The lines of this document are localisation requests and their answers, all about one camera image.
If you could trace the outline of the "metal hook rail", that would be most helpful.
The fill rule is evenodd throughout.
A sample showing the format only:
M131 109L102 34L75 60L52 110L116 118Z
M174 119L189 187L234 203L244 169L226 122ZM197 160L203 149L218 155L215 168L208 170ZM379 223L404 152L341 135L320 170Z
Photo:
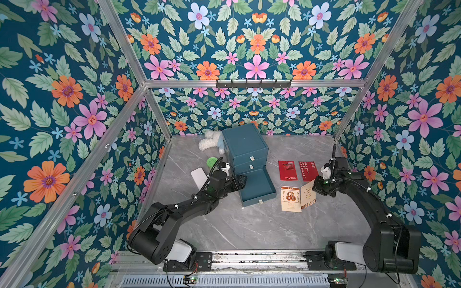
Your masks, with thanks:
M275 89L275 88L290 88L292 85L291 80L216 80L216 88L262 88L262 89Z

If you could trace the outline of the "teal drawer cabinet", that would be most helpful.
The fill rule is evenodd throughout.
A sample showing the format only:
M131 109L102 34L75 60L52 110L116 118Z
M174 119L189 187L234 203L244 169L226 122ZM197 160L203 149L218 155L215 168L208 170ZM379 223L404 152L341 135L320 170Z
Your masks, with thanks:
M225 153L238 176L246 176L244 188L239 190L244 207L261 204L277 195L267 172L269 148L253 124L222 131Z

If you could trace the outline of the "white rectangular plastic box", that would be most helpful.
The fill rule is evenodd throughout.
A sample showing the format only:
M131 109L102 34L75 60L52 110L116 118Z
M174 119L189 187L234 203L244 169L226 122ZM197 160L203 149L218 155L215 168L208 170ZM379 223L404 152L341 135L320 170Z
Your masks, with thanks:
M197 168L191 171L191 176L198 188L198 190L202 190L203 186L206 184L208 180L208 175L204 172L203 168Z

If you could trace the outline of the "aluminium horizontal frame bar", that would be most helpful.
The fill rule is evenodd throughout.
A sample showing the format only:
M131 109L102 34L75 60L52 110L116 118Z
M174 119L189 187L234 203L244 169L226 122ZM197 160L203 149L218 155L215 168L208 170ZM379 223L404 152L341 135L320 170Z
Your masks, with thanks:
M362 79L344 80L147 80L147 88L291 88L291 87L355 87L362 88Z

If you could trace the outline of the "cream postcard red text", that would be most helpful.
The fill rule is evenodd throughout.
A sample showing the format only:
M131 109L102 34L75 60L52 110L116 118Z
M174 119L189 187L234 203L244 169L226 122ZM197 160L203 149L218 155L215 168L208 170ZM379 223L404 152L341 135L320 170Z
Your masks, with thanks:
M308 182L307 184L301 187L300 191L300 204L301 209L306 209L307 207L316 204L316 192L313 190L314 181Z

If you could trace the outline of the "aluminium corner frame post right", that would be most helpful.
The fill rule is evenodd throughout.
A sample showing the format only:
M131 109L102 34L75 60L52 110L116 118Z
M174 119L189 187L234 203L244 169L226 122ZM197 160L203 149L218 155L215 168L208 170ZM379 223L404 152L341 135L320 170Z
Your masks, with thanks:
M377 79L379 73L381 72L382 68L384 67L387 59L392 54L393 50L395 50L397 43L401 39L403 33L406 31L407 27L409 26L411 20L416 16L419 7L424 3L424 1L417 1L417 0L410 0L407 1L402 13L396 20L395 25L393 26L392 30L390 31L390 36L388 40L384 43L383 48L379 52L375 62L372 64L367 76L365 78L364 87L359 90L356 94L354 100L350 104L348 111L346 112L345 116L342 118L342 123L340 124L339 128L336 130L335 134L333 135L333 139L336 144L339 143L339 140L342 134L345 132L347 126L351 122L353 116L357 112L358 108L360 107L362 101L364 100L366 94L370 91L374 81Z

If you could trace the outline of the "aluminium corner frame post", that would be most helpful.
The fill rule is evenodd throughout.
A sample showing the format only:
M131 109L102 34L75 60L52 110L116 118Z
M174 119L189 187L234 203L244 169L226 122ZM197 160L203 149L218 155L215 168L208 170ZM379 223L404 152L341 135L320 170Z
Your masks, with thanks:
M172 138L172 133L170 132L164 115L161 111L159 104L157 103L156 99L154 98L154 93L152 92L151 88L148 88L147 77L141 67L140 61L136 56L132 45L128 40L128 36L126 33L125 28L122 25L122 22L118 16L118 13L115 10L114 4L112 1L101 0L98 2L112 32L114 33L114 37L116 38L118 44L120 45L121 51L124 54L126 60L128 61L128 65L132 69L134 78L136 79L140 88L147 90L146 99L148 104L151 106L154 116L157 119L157 122L160 126L160 129L166 139L166 142L169 143Z
M342 123L340 124L339 128L336 130L335 134L333 135L333 139L336 144L339 143L339 140L342 134L345 132L347 126L351 122L353 116L357 112L358 108L360 107L362 101L364 100L366 94L370 91L374 81L377 79L379 73L381 72L382 68L384 67L387 59L392 54L393 50L395 50L397 43L401 39L403 33L406 31L407 27L409 26L411 20L416 16L419 7L424 3L424 1L417 1L417 0L410 0L407 1L402 13L396 20L395 25L393 26L392 30L390 31L390 36L388 40L384 43L383 48L379 52L375 62L372 64L367 76L365 78L364 87L359 90L356 94L354 100L350 104L348 111L346 112L345 116L342 118Z

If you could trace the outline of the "green lidded air freshener can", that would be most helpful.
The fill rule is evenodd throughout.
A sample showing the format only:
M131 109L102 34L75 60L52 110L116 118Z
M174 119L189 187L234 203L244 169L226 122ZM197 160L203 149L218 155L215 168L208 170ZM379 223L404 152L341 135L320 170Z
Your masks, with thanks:
M216 164L217 161L218 161L218 158L210 157L210 158L207 159L206 165L211 169L211 168L214 167L214 165Z

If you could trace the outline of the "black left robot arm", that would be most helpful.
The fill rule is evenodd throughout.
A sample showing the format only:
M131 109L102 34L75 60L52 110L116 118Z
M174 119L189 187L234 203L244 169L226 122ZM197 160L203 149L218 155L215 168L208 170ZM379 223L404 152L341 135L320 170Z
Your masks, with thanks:
M220 200L244 189L246 183L246 175L238 175L222 157L218 158L199 191L189 200L171 205L156 202L150 206L128 238L129 250L155 265L173 261L190 269L196 259L196 248L185 240L177 240L180 227L211 213Z

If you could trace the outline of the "cream postcard orange print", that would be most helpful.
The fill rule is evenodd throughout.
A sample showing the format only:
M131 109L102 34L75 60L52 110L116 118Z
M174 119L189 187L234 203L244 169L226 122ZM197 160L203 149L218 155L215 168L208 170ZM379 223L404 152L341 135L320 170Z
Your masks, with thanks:
M281 207L285 212L301 212L300 188L281 186Z

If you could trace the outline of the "aluminium corner frame post left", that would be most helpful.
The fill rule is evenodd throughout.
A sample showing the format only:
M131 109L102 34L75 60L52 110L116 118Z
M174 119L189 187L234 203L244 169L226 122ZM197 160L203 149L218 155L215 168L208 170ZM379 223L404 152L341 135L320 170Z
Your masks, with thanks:
M164 115L161 111L159 104L157 103L156 99L154 98L154 93L152 92L151 88L148 88L147 77L141 67L140 61L136 56L132 45L128 40L128 36L126 33L125 28L122 25L122 22L118 16L118 13L115 10L114 4L112 1L101 0L98 2L112 32L114 33L114 37L116 38L118 44L120 45L121 51L124 54L126 60L128 61L128 65L132 69L134 78L136 79L140 88L147 90L146 99L148 104L151 106L154 116L157 119L157 122L160 126L160 129L166 139L166 142L169 143L172 138L172 133L170 132Z

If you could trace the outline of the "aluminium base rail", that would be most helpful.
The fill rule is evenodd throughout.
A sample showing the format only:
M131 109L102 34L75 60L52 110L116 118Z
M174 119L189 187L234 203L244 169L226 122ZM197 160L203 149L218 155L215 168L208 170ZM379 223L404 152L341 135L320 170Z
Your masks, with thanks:
M122 252L107 288L414 288L412 276L355 269L333 270L320 250L202 250L188 271L155 265Z

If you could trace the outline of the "white plush toy blue hoodie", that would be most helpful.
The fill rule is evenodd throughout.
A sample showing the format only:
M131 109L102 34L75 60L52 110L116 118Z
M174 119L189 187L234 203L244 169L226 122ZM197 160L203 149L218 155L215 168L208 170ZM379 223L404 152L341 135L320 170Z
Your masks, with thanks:
M224 138L222 131L207 131L205 138L199 142L199 149L205 151L210 148L217 148L218 153L223 155L225 153Z

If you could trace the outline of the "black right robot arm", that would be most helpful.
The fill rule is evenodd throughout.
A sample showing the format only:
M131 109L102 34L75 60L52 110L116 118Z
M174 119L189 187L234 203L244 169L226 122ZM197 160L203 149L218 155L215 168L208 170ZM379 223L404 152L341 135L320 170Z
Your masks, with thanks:
M333 148L329 162L313 183L313 191L323 196L347 195L359 208L370 227L364 244L329 241L317 260L309 257L310 268L352 270L362 265L372 272L415 274L419 269L421 232L394 217L381 198L372 191L367 178L353 172L346 158Z

